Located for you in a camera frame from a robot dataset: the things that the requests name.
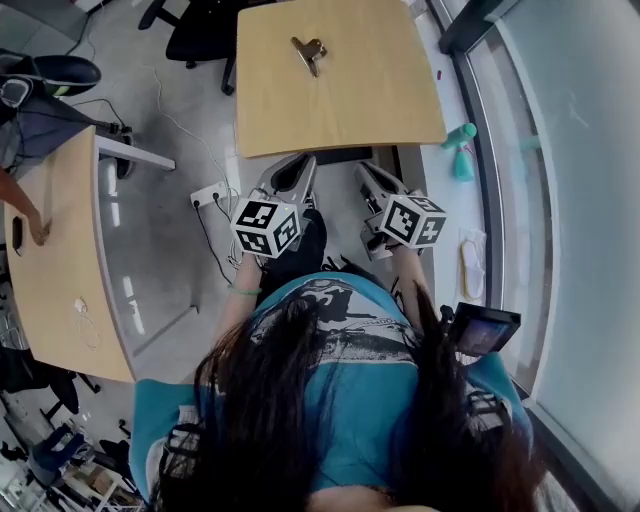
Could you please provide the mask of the blue fabric item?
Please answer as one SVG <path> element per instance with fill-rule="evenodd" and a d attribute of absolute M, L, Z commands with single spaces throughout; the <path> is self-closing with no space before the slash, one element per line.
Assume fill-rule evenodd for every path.
<path fill-rule="evenodd" d="M 73 431 L 67 424 L 62 424 L 30 449 L 29 468 L 37 480 L 49 485 L 59 477 L 60 469 L 73 458 L 84 443 L 85 437 L 82 433 Z"/>

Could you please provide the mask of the black trousers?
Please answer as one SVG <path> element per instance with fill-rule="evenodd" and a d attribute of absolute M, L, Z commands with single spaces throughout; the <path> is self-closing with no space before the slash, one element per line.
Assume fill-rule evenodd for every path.
<path fill-rule="evenodd" d="M 277 259 L 268 259 L 263 265 L 260 281 L 261 292 L 257 304 L 263 302 L 269 295 L 297 278 L 321 271 L 344 272 L 354 274 L 385 289 L 385 284 L 373 273 L 360 265 L 340 256 L 342 266 L 337 265 L 331 258 L 325 260 L 327 246 L 327 230 L 321 213 L 308 208 L 303 213 L 307 221 L 296 251 L 286 249 Z"/>

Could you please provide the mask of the teal printed shirt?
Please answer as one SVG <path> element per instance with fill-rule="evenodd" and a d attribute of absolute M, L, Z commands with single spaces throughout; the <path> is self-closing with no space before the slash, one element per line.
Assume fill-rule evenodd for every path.
<path fill-rule="evenodd" d="M 292 280 L 189 384 L 135 389 L 148 512 L 536 512 L 517 397 L 471 379 L 434 314 L 414 327 L 350 274 Z"/>

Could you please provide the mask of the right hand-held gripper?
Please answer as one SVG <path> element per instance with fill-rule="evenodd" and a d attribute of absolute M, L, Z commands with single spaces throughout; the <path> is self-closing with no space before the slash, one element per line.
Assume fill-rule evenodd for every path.
<path fill-rule="evenodd" d="M 372 163 L 360 161 L 354 178 L 368 214 L 361 241 L 370 260 L 391 256 L 397 244 L 422 250 L 433 246 L 446 222 L 446 212 L 419 189 Z"/>

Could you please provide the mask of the brass binder clip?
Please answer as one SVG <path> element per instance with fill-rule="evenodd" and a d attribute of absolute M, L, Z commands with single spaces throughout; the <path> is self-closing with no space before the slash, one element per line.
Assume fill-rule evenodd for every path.
<path fill-rule="evenodd" d="M 304 43 L 295 36 L 291 38 L 291 43 L 311 75 L 317 78 L 319 76 L 319 68 L 316 61 L 327 55 L 328 51 L 325 45 L 318 38 L 313 38 Z"/>

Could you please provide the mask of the another person's forearm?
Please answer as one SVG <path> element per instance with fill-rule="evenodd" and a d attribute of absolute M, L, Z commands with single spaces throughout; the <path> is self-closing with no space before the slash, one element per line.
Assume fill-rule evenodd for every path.
<path fill-rule="evenodd" d="M 28 219 L 40 219 L 39 212 L 16 180 L 0 166 L 0 200 L 10 204 Z"/>

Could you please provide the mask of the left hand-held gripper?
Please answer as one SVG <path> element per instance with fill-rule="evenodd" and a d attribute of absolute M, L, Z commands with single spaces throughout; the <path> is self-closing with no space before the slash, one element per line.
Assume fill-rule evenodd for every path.
<path fill-rule="evenodd" d="M 260 176 L 248 196 L 239 199 L 231 217 L 234 240 L 245 253 L 275 259 L 295 251 L 308 221 L 303 213 L 315 206 L 316 158 L 288 156 Z"/>

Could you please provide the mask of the person's left forearm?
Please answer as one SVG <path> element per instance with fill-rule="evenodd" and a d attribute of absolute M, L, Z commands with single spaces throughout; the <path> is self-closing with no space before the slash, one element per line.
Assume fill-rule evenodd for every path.
<path fill-rule="evenodd" d="M 255 310 L 261 293 L 262 269 L 256 256 L 244 253 L 235 279 L 228 286 L 221 319 L 217 323 L 214 343 L 217 344 L 235 326 L 243 323 Z"/>

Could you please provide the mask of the white power strip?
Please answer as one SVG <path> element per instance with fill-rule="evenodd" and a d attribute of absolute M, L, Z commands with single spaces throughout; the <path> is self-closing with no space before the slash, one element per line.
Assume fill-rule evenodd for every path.
<path fill-rule="evenodd" d="M 206 186 L 190 194 L 190 202 L 195 208 L 207 206 L 227 197 L 227 187 L 223 181 Z"/>

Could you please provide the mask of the white storage shelf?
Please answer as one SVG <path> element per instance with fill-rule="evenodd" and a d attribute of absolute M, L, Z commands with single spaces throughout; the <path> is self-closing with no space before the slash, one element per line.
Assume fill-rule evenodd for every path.
<path fill-rule="evenodd" d="M 119 512 L 141 504 L 132 482 L 99 453 L 69 461 L 48 485 L 26 461 L 0 455 L 0 498 L 16 512 Z"/>

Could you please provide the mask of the wooden desk with white frame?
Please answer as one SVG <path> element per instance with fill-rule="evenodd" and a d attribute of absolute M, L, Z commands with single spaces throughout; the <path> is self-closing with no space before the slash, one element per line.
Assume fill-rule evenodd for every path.
<path fill-rule="evenodd" d="M 20 184 L 51 222 L 37 246 L 7 249 L 14 298 L 36 360 L 92 376 L 132 383 L 102 237 L 99 158 L 102 155 L 173 171 L 172 159 L 97 135 L 89 126 L 28 171 Z M 87 312 L 74 308 L 77 298 Z"/>

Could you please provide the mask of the bagged white slippers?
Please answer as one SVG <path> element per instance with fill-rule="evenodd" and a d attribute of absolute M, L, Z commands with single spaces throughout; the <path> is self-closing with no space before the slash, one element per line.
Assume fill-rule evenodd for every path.
<path fill-rule="evenodd" d="M 486 284 L 486 234 L 477 229 L 459 230 L 460 290 L 469 301 L 481 302 Z"/>

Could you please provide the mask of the person's right forearm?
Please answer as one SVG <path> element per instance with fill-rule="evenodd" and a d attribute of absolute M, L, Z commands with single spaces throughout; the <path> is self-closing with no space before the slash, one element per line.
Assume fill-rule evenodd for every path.
<path fill-rule="evenodd" d="M 416 250 L 400 245 L 392 250 L 392 269 L 398 277 L 398 289 L 402 296 L 404 314 L 414 327 L 421 327 L 419 302 L 435 314 L 422 263 Z"/>

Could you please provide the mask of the dark window frame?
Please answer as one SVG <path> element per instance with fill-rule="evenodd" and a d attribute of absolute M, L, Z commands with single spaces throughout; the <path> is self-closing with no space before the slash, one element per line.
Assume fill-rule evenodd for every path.
<path fill-rule="evenodd" d="M 432 0 L 478 133 L 488 300 L 532 411 L 640 512 L 640 0 Z"/>

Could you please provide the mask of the black office chair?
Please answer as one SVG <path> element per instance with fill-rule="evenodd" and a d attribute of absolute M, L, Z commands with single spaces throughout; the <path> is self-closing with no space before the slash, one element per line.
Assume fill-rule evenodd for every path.
<path fill-rule="evenodd" d="M 236 62 L 237 22 L 249 0 L 188 0 L 184 13 L 177 17 L 165 7 L 167 0 L 152 0 L 144 12 L 138 29 L 149 29 L 156 20 L 173 28 L 165 50 L 170 61 L 184 62 L 194 69 L 200 62 L 223 60 L 221 91 L 225 96 L 235 92 L 231 74 Z"/>

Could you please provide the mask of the black screen device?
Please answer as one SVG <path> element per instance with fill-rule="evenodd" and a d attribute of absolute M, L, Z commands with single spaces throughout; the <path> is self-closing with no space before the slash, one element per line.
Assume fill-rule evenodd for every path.
<path fill-rule="evenodd" d="M 483 357 L 499 352 L 520 326 L 519 313 L 459 302 L 447 335 L 458 352 Z"/>

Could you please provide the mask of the black swivel chair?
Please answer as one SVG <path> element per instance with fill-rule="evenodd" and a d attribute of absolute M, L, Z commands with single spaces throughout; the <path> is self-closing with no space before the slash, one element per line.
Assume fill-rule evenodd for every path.
<path fill-rule="evenodd" d="M 94 394 L 101 392 L 101 386 L 93 383 L 84 373 L 37 361 L 29 349 L 0 345 L 0 391 L 14 394 L 49 387 L 57 402 L 49 410 L 41 409 L 40 412 L 50 426 L 53 426 L 52 418 L 61 408 L 66 408 L 72 415 L 79 412 L 79 397 L 74 384 L 77 377 Z"/>

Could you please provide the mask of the black table base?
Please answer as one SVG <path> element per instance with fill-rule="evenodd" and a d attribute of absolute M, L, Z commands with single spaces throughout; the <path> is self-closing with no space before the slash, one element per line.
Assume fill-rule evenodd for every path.
<path fill-rule="evenodd" d="M 353 148 L 337 148 L 315 151 L 313 156 L 318 165 L 331 165 L 349 161 L 370 160 L 373 150 L 369 146 Z"/>

